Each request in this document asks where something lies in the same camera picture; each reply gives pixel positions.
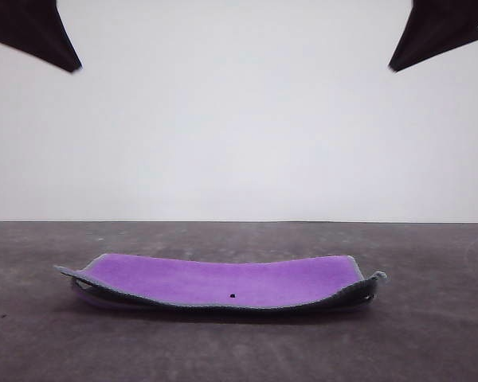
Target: gray concrete floor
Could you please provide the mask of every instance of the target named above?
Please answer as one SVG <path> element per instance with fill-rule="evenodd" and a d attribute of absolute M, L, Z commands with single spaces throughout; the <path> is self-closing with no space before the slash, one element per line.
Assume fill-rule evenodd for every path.
<path fill-rule="evenodd" d="M 348 254 L 385 271 L 349 314 L 98 310 L 52 265 Z M 478 224 L 0 223 L 2 381 L 478 381 Z"/>

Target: frayed fabric corner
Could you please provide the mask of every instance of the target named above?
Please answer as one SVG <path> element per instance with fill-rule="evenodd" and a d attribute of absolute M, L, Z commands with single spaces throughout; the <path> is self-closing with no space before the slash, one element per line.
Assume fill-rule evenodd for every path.
<path fill-rule="evenodd" d="M 119 310 L 231 310 L 248 312 L 351 310 L 369 305 L 379 281 L 365 279 L 347 255 L 275 263 L 203 263 L 140 255 L 104 254 L 74 271 L 86 302 Z"/>

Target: purple fabric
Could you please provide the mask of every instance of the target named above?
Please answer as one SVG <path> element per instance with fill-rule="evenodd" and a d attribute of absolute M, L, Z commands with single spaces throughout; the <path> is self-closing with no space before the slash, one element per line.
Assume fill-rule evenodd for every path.
<path fill-rule="evenodd" d="M 278 263 L 200 263 L 105 254 L 71 275 L 178 306 L 298 306 L 363 280 L 355 260 L 341 255 Z"/>

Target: folded fabric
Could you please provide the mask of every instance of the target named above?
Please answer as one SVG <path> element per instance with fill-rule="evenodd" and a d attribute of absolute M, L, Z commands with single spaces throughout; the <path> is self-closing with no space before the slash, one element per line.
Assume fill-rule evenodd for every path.
<path fill-rule="evenodd" d="M 343 310 L 374 299 L 383 272 L 365 279 L 346 255 L 276 263 L 201 263 L 104 254 L 71 276 L 77 295 L 95 306 L 176 310 Z"/>

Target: white backdrop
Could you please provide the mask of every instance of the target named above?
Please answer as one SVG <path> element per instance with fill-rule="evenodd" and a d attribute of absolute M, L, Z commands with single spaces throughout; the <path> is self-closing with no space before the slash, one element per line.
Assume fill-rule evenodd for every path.
<path fill-rule="evenodd" d="M 0 220 L 478 222 L 478 42 L 398 74 L 410 0 L 63 0 L 0 45 Z"/>

